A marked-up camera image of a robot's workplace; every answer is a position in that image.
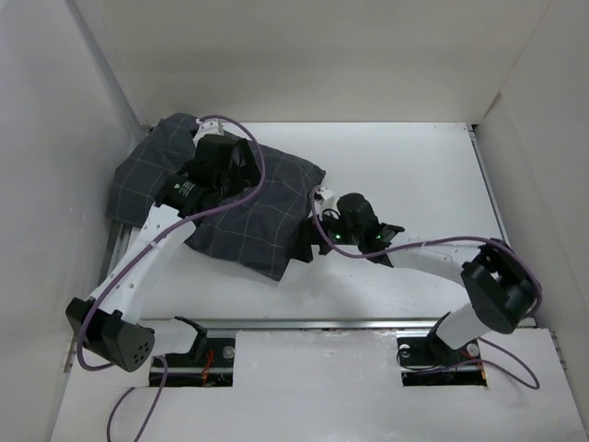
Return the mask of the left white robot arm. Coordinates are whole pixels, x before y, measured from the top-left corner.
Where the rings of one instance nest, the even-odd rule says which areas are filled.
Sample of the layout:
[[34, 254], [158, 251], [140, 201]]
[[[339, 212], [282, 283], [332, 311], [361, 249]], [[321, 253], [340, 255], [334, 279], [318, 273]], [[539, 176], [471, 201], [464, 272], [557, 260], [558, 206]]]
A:
[[65, 315], [77, 336], [79, 365], [90, 352], [105, 368], [137, 370], [150, 357], [175, 354], [189, 366], [206, 352], [205, 330], [191, 320], [142, 322], [144, 303], [176, 250], [203, 218], [249, 202], [265, 180], [265, 160], [254, 136], [206, 134], [194, 158], [157, 192], [135, 242], [85, 299], [74, 298]]

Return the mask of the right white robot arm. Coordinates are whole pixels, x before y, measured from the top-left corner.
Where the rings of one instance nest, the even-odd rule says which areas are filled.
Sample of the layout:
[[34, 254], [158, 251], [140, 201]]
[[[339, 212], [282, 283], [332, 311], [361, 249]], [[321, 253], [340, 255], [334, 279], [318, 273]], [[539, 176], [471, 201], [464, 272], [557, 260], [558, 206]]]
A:
[[487, 332], [510, 334], [535, 314], [542, 288], [529, 267], [502, 240], [476, 236], [422, 238], [384, 223], [360, 193], [336, 195], [317, 186], [309, 194], [289, 253], [301, 262], [334, 251], [352, 260], [427, 273], [461, 286], [468, 302], [430, 329], [425, 350], [442, 364]]

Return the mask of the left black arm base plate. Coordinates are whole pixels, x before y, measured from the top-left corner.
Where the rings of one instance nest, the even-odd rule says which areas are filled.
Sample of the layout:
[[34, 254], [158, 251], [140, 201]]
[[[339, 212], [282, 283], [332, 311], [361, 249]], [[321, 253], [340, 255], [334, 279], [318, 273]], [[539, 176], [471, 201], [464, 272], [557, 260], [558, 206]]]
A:
[[230, 388], [236, 357], [234, 337], [209, 338], [196, 354], [169, 354], [164, 385], [170, 388]]

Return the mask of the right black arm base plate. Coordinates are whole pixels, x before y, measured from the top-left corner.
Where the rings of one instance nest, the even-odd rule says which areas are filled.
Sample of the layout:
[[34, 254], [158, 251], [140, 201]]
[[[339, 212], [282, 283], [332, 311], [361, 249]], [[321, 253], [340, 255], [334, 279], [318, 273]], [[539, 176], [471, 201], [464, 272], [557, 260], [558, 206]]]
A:
[[397, 338], [397, 363], [404, 387], [486, 387], [487, 380], [477, 340], [437, 355], [425, 336]]

